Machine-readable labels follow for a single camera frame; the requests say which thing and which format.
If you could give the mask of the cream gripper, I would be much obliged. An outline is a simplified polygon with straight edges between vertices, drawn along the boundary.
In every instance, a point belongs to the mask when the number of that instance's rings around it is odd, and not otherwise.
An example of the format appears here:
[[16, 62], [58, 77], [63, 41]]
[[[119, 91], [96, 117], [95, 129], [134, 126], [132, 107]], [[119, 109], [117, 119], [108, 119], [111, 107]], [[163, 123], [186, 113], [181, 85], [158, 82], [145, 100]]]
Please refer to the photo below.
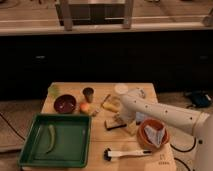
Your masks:
[[129, 133], [131, 136], [134, 136], [137, 132], [137, 125], [135, 121], [136, 113], [135, 112], [121, 113], [119, 117], [126, 124], [125, 131]]

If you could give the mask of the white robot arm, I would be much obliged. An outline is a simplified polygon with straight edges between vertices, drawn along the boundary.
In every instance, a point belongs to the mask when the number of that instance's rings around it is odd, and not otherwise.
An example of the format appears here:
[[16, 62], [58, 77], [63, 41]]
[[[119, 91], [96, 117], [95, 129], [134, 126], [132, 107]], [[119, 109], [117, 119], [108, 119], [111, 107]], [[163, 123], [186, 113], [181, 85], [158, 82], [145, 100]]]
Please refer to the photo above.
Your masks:
[[141, 96], [139, 88], [120, 96], [122, 109], [120, 117], [129, 124], [136, 120], [140, 112], [163, 121], [188, 133], [198, 140], [194, 171], [213, 171], [213, 114], [152, 102]]

